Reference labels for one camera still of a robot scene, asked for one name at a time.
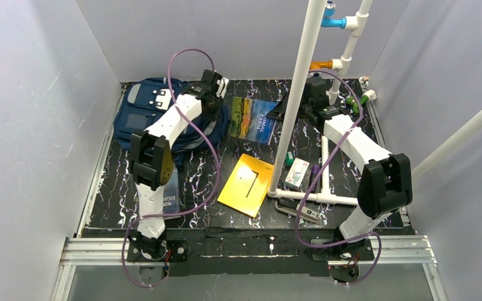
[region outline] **blue pipe fitting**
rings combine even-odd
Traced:
[[[346,18],[340,20],[331,19],[333,14],[335,13],[335,4],[333,1],[328,1],[326,8],[324,9],[324,16],[323,21],[321,23],[321,27],[328,28],[328,27],[339,27],[344,29],[346,27]]]

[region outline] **white pvc pipe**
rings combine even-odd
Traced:
[[[278,181],[284,168],[287,148],[291,142],[292,130],[295,125],[298,107],[300,106],[300,98],[304,91],[304,84],[308,75],[311,58],[319,36],[321,22],[323,19],[326,0],[309,0],[306,19],[304,20],[304,29],[300,38],[300,46],[294,66],[292,76],[291,91],[289,92],[289,100],[287,101],[286,114],[282,124],[282,134],[280,135],[280,143],[274,161],[274,170],[269,184],[269,195],[274,194],[278,187]]]
[[[427,158],[425,158],[417,167],[415,167],[411,171],[411,179],[415,181],[424,175],[430,168],[436,166],[463,143],[472,138],[480,128],[482,128],[482,110],[466,122],[464,126],[448,138],[448,140],[444,141],[441,146],[427,156]]]
[[[363,0],[361,2],[361,6],[359,7],[358,13],[368,14],[368,11],[370,10],[371,5],[372,5],[372,0]]]
[[[341,76],[346,75],[346,73],[348,72],[348,66],[350,65],[350,61],[352,59],[352,53],[354,52],[359,36],[361,36],[361,34],[363,33],[363,29],[365,28],[368,11],[370,10],[371,5],[372,0],[363,0],[361,2],[359,10],[356,13],[358,28],[350,33],[350,36],[348,37],[348,42],[346,42],[345,52],[343,52],[343,55],[341,56],[343,67],[338,71],[338,74]],[[328,94],[330,105],[334,104],[337,100],[340,87],[341,82],[339,82],[338,80],[334,80]]]
[[[321,159],[322,164],[328,160],[328,138],[326,136],[321,135]],[[323,176],[321,178],[322,186],[321,186],[321,193],[326,194],[329,193],[329,166],[323,170]]]
[[[356,48],[357,40],[357,36],[350,35],[350,37],[348,38],[348,42],[346,43],[345,52],[343,52],[343,56],[341,57],[343,60],[350,60],[352,58],[352,53]],[[346,73],[346,71],[348,71],[348,68],[343,68],[342,70],[343,73]]]
[[[271,198],[290,198],[290,199],[302,199],[306,193],[297,191],[287,191],[283,189],[276,189],[276,192],[269,193]],[[358,206],[357,198],[348,198],[346,196],[336,196],[330,193],[310,193],[308,195],[308,201],[314,201],[322,204],[341,204]]]

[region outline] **white pipe frame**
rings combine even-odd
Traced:
[[[371,5],[372,0],[363,0],[356,15],[346,17],[345,30],[349,30],[351,32],[350,36],[348,37],[345,52],[343,55],[341,55],[341,58],[332,60],[332,69],[336,70],[337,74],[340,76],[344,76],[348,72],[348,67],[350,66],[350,61],[352,60],[352,53],[354,52],[358,38],[363,33],[363,29],[365,29],[365,24],[367,23],[368,19],[368,11],[370,10]],[[334,80],[328,92],[330,105],[336,102],[340,87],[341,82]]]
[[[363,0],[361,6],[354,17],[346,17],[346,30],[351,31],[348,43],[346,44],[345,52],[340,59],[332,60],[333,69],[338,70],[339,75],[344,75],[348,71],[350,65],[352,52],[355,48],[357,39],[363,33],[363,29],[367,22],[368,11],[372,4],[372,0]],[[305,193],[286,191],[278,188],[278,182],[284,168],[284,161],[286,158],[287,148],[291,141],[293,126],[295,124],[298,108],[300,106],[300,98],[306,83],[306,74],[308,74],[311,59],[319,35],[321,21],[326,7],[325,0],[309,0],[308,11],[306,12],[306,19],[304,21],[304,29],[302,31],[302,38],[300,40],[300,47],[297,55],[297,60],[294,68],[291,92],[289,94],[288,106],[284,116],[282,133],[276,159],[274,161],[274,170],[270,180],[269,191],[267,195],[271,198],[291,198],[302,199]],[[337,80],[333,82],[330,89],[330,103],[335,102],[341,83]],[[328,138],[321,134],[321,150],[322,162],[328,160]],[[348,198],[343,196],[336,196],[331,194],[329,189],[329,168],[323,170],[321,177],[321,192],[310,193],[308,201],[315,201],[323,204],[343,204],[350,206],[357,206],[357,198]]]

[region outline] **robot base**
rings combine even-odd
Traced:
[[[324,245],[334,241],[343,240],[342,238],[336,238],[333,240],[315,239],[311,240],[310,244]],[[372,251],[372,245],[368,239],[355,241],[353,243],[346,243],[333,248],[310,249],[309,252],[311,253],[311,258],[314,261],[344,260],[341,256],[345,253],[349,253],[352,256],[355,256],[357,253],[359,254],[359,260],[374,260],[374,252]]]
[[[165,261],[166,254],[171,250],[169,262],[184,262],[187,260],[188,243],[184,240],[166,241],[164,235],[157,240],[137,234],[137,240],[131,240],[128,247],[128,262]]]

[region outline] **white wall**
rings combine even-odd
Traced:
[[[371,76],[388,148],[413,166],[482,109],[482,4],[411,0]],[[450,300],[482,300],[482,129],[414,179],[412,225],[427,234]]]
[[[0,300],[50,298],[118,94],[75,1],[0,0]]]
[[[201,48],[232,79],[291,78],[308,1],[77,0],[122,82],[166,74],[172,55]],[[361,0],[336,0],[336,18],[352,16]],[[409,0],[376,0],[359,39],[349,77],[369,75]],[[348,32],[321,30],[314,60],[339,58]],[[184,54],[173,76],[200,78],[200,54]]]

